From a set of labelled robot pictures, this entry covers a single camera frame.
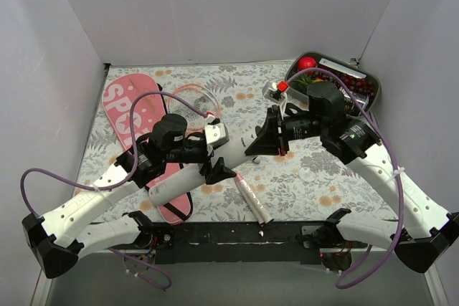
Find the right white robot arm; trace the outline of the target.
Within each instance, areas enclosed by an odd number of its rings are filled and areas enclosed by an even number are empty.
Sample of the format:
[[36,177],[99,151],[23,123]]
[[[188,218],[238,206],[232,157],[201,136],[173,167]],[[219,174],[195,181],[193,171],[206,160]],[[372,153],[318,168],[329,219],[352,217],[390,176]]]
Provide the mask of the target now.
[[308,238],[333,247],[345,242],[380,247],[394,252],[411,270],[426,272],[458,238],[458,214],[435,203],[412,181],[375,129],[346,114],[344,94],[333,83],[319,82],[308,88],[307,111],[288,103],[287,89],[286,82],[269,82],[262,89],[274,104],[246,154],[283,156],[292,140],[318,137],[398,216],[395,221],[364,219],[349,209],[339,209]]

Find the clear tube lid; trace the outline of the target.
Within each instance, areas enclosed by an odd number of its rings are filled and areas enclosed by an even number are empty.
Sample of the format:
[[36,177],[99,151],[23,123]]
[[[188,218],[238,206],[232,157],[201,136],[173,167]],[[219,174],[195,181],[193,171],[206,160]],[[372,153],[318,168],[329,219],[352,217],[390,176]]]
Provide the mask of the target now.
[[316,173],[312,172],[310,169],[308,168],[302,168],[299,170],[298,172],[298,177],[304,182],[304,183],[313,183],[316,178],[317,178],[317,175]]

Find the white shuttlecock tube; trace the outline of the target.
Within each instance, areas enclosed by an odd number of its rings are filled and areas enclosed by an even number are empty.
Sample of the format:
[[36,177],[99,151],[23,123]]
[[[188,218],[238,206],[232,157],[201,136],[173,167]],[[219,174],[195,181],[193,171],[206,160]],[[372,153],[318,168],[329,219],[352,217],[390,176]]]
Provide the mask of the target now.
[[171,177],[150,187],[151,202],[156,206],[163,206],[203,184],[216,184],[232,178],[239,165],[254,158],[245,154],[245,150],[254,139],[256,131],[253,128],[215,149],[209,161],[203,164],[189,164]]

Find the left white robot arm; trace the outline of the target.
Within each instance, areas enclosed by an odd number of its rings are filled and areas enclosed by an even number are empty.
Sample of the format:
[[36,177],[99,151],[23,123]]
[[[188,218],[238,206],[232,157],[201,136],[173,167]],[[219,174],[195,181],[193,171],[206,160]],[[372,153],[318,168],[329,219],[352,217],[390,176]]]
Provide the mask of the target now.
[[219,120],[199,132],[186,134],[180,115],[162,117],[150,133],[140,135],[127,151],[88,190],[42,216],[22,220],[27,243],[45,276],[53,279],[68,272],[79,259],[110,247],[133,244],[146,248],[153,239],[153,224],[141,211],[112,222],[94,220],[121,199],[163,175],[169,163],[189,163],[207,183],[235,176],[214,150],[228,142]]

